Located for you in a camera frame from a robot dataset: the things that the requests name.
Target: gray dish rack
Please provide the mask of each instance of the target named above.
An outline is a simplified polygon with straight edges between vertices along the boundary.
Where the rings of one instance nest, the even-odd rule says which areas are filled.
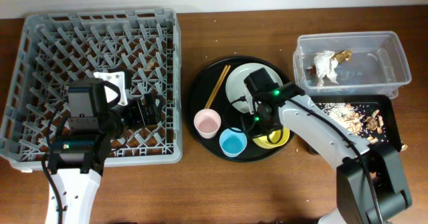
[[[56,125],[70,115],[64,103],[67,83],[109,68],[134,70],[131,98],[158,94],[165,105],[162,122],[129,130],[128,144],[112,153],[105,166],[178,162],[183,155],[181,31],[172,9],[29,16],[1,123],[0,156],[23,172],[40,170],[48,150],[46,135],[54,138]],[[112,146],[124,141],[114,140]]]

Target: crumpled paper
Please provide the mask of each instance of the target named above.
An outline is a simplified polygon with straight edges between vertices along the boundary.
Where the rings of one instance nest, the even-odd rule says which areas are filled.
[[[324,86],[324,80],[322,78],[326,76],[331,82],[338,84],[336,81],[337,73],[334,69],[339,64],[336,59],[332,59],[332,57],[336,53],[334,51],[325,50],[322,53],[317,53],[314,57],[316,75],[318,77],[317,86]]]

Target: yellow plate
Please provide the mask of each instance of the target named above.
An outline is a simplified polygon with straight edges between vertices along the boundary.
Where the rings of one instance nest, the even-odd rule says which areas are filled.
[[[275,143],[278,141],[278,138],[280,136],[281,136],[281,130],[276,130],[269,135],[269,138],[273,143]],[[284,128],[282,139],[277,144],[269,143],[267,136],[260,136],[260,137],[254,138],[253,141],[262,148],[275,148],[287,143],[287,140],[289,137],[290,137],[290,130],[287,128]]]

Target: transparent plastic bin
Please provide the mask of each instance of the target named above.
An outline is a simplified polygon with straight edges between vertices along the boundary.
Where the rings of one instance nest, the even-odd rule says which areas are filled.
[[[70,115],[64,102],[67,84],[109,68],[133,70],[131,98],[143,100],[144,94],[153,93],[165,105],[162,121],[129,130],[127,145],[111,153],[105,166],[178,162],[183,155],[181,31],[172,9],[29,16],[1,123],[0,156],[23,172],[41,170],[40,160],[49,149],[46,136],[52,140],[61,119]]]
[[[335,69],[338,84],[324,78],[324,86],[317,87],[318,77],[305,71],[314,65],[315,55],[324,50],[347,49],[352,50],[352,57]],[[411,81],[403,46],[392,31],[302,35],[293,55],[293,67],[297,85],[313,96],[384,94],[395,98],[398,88]]]

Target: wooden chopsticks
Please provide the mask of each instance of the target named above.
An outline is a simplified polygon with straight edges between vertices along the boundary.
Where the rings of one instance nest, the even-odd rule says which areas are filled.
[[[211,107],[211,104],[213,103],[213,100],[214,100],[215,96],[217,95],[217,93],[220,89],[220,86],[223,83],[223,80],[225,79],[229,69],[230,69],[230,65],[226,65],[225,68],[223,69],[223,71],[221,72],[219,80],[217,81],[217,83],[216,83],[216,85],[215,85],[215,87],[214,87],[214,89],[213,89],[213,91],[212,91],[212,93],[211,93],[211,95],[207,101],[207,104],[205,105],[205,108]]]

